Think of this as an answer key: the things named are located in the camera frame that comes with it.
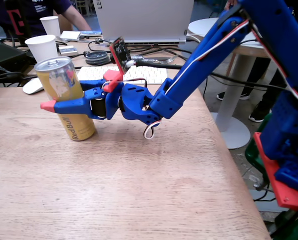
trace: white paper cup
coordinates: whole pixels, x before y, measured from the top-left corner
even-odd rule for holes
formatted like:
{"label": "white paper cup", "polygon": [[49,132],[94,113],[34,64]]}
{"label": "white paper cup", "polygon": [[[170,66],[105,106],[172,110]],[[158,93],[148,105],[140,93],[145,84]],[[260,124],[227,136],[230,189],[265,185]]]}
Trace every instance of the white paper cup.
{"label": "white paper cup", "polygon": [[47,16],[40,18],[44,30],[48,35],[60,36],[60,26],[59,26],[59,17],[58,16]]}
{"label": "white paper cup", "polygon": [[54,35],[32,37],[24,43],[28,45],[37,63],[58,56]]}

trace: white mouse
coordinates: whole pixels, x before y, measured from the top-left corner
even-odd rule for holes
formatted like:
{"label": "white mouse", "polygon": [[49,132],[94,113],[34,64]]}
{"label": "white mouse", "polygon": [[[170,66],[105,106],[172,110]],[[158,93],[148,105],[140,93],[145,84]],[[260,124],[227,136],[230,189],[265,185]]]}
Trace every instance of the white mouse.
{"label": "white mouse", "polygon": [[33,94],[35,92],[43,90],[43,87],[39,78],[36,77],[27,82],[26,85],[23,86],[22,90],[26,94]]}

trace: black pants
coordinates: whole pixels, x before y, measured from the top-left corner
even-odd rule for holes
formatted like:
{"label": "black pants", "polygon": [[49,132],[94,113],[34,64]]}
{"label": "black pants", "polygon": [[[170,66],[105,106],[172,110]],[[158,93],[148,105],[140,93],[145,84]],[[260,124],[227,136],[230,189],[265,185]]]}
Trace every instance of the black pants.
{"label": "black pants", "polygon": [[[249,83],[256,83],[261,76],[265,73],[266,69],[268,68],[270,64],[271,59],[264,58],[264,57],[257,57],[255,59],[254,65],[252,67],[252,70],[250,72],[249,78],[247,82]],[[279,70],[277,70],[270,82],[270,85],[279,86],[282,88],[285,88],[287,84],[285,83],[284,78],[280,74]],[[252,88],[245,87],[243,89],[242,94],[250,94],[252,92]],[[277,88],[268,88],[266,93],[263,95],[262,101],[266,103],[268,108],[272,108],[275,101],[277,100],[279,94],[282,90]]]}

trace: person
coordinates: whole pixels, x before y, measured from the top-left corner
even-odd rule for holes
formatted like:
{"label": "person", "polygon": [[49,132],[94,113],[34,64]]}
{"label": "person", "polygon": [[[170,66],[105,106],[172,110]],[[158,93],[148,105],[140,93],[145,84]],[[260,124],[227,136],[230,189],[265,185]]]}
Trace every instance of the person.
{"label": "person", "polygon": [[[298,22],[298,0],[285,0],[286,4],[289,7],[293,8],[293,14],[295,19]],[[237,0],[228,0],[225,6],[225,10],[228,10],[230,6],[234,6],[237,4]],[[270,64],[269,58],[257,57],[250,75],[247,79],[247,82],[256,83],[261,76],[265,73],[266,69]],[[279,86],[285,88],[287,86],[283,76],[281,75],[280,71],[277,70],[270,82],[270,85]],[[252,88],[245,87],[242,91],[241,100],[247,100],[250,98],[250,94],[252,92]],[[271,108],[275,104],[278,96],[280,95],[282,90],[277,88],[268,88],[266,93],[263,95],[262,100],[256,105],[253,112],[249,115],[249,120],[260,123],[263,122],[265,116],[270,113]],[[223,100],[225,92],[222,92],[217,95],[217,99]]]}
{"label": "person", "polygon": [[[22,0],[22,8],[26,20],[30,25],[32,37],[46,35],[40,21],[42,17],[53,16],[53,10],[59,15],[63,15],[80,31],[90,31],[91,28],[82,15],[72,6],[69,0]],[[0,0],[0,26],[7,36],[9,32],[14,33],[11,19],[5,9],[3,0]]]}

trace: white round table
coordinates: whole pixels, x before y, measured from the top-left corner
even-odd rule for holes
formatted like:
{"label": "white round table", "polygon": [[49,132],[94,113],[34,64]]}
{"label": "white round table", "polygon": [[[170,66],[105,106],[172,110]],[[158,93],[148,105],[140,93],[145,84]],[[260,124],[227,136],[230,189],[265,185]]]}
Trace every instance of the white round table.
{"label": "white round table", "polygon": [[[217,19],[215,17],[192,22],[189,24],[189,31],[204,37]],[[244,41],[252,39],[255,39],[255,36],[253,33],[250,33],[245,37]],[[244,43],[237,47],[234,53],[238,55],[231,77],[241,81],[247,80],[256,57],[267,57],[263,47],[257,41]],[[242,90],[243,87],[229,86],[220,105],[219,112],[212,113],[228,149],[243,147],[251,138],[248,128],[241,121],[232,117]]]}

